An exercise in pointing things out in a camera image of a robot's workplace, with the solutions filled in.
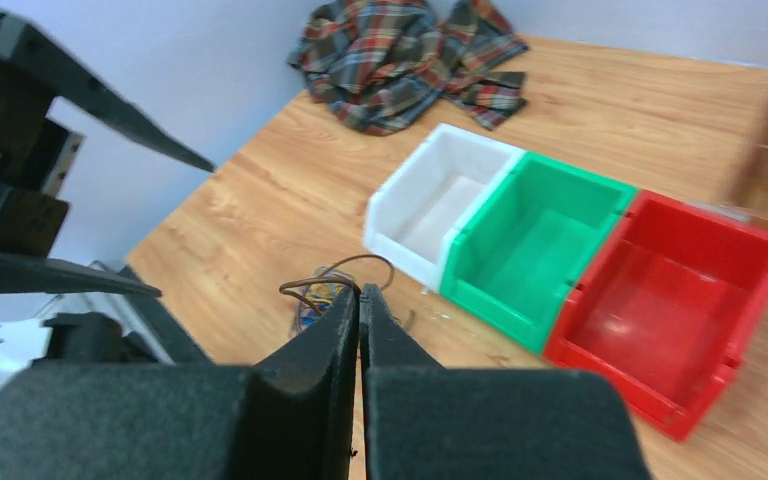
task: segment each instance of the plaid shirt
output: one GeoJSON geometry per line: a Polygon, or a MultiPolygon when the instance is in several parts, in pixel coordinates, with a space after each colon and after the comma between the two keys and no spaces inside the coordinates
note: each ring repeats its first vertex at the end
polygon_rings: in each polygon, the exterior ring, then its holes
{"type": "Polygon", "coordinates": [[[437,25],[424,0],[335,0],[316,9],[288,62],[348,127],[389,135],[446,97],[492,130],[525,106],[521,72],[490,72],[528,46],[489,0],[437,25]]]}

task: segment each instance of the green storage bin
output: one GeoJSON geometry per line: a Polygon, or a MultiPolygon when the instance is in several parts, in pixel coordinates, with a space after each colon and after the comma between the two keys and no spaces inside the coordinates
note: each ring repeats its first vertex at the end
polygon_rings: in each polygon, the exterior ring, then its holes
{"type": "Polygon", "coordinates": [[[637,189],[527,153],[455,237],[440,293],[540,354],[637,189]]]}

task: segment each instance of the storage bin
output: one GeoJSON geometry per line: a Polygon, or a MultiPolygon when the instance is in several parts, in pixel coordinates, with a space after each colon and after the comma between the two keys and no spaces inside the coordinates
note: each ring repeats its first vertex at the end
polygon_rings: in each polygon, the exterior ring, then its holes
{"type": "Polygon", "coordinates": [[[439,291],[452,240],[524,153],[439,125],[370,198],[364,247],[439,291]]]}
{"type": "Polygon", "coordinates": [[[455,238],[441,293],[541,353],[636,189],[528,153],[455,238]]]}
{"type": "Polygon", "coordinates": [[[768,302],[768,232],[641,192],[571,290],[545,356],[607,376],[684,439],[735,376],[768,302]]]}

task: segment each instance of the white wall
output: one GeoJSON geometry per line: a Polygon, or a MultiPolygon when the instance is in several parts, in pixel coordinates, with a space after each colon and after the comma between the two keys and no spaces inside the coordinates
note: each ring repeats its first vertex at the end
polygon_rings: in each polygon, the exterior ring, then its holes
{"type": "MultiPolygon", "coordinates": [[[[430,0],[446,11],[455,0],[430,0]]],[[[495,0],[518,32],[768,68],[768,0],[495,0]]]]}
{"type": "MultiPolygon", "coordinates": [[[[301,88],[285,63],[325,0],[0,0],[32,18],[160,125],[224,162],[301,88]]],[[[455,0],[431,0],[441,12],[455,0]]],[[[496,0],[517,31],[768,67],[768,0],[496,0]]],[[[124,255],[205,174],[132,145],[69,105],[54,117],[88,135],[61,197],[52,253],[124,255]]],[[[0,297],[0,320],[40,296],[0,297]]]]}

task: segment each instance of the tabletop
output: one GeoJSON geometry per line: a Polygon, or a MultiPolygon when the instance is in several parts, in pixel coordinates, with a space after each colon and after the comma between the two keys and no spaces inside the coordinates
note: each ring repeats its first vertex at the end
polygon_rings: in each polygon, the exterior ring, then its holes
{"type": "MultiPolygon", "coordinates": [[[[253,363],[289,338],[279,284],[363,252],[370,195],[439,123],[449,123],[681,200],[717,201],[768,105],[768,70],[556,40],[502,70],[528,72],[529,106],[495,131],[444,100],[409,129],[371,137],[299,94],[154,230],[128,261],[211,358],[253,363]]],[[[381,283],[374,261],[348,265],[381,283]]],[[[397,274],[385,296],[449,367],[545,367],[493,328],[397,274]]],[[[364,478],[356,394],[351,478],[364,478]]],[[[768,479],[768,310],[735,384],[684,443],[634,419],[661,479],[768,479]]]]}

